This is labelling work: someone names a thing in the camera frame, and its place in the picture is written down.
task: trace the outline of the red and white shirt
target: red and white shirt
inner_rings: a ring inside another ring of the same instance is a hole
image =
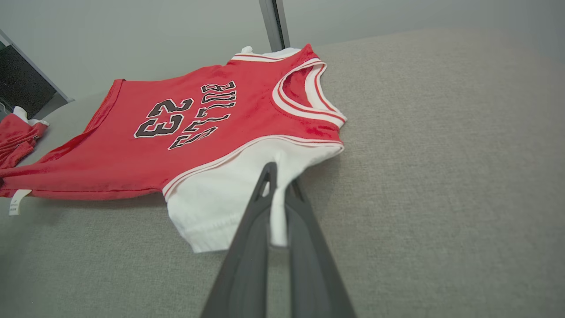
[[[284,190],[343,150],[346,118],[324,97],[310,45],[236,54],[162,81],[116,80],[85,131],[29,166],[0,170],[0,196],[107,200],[161,191],[196,252],[229,247],[263,166],[278,165],[272,243],[286,244]]]

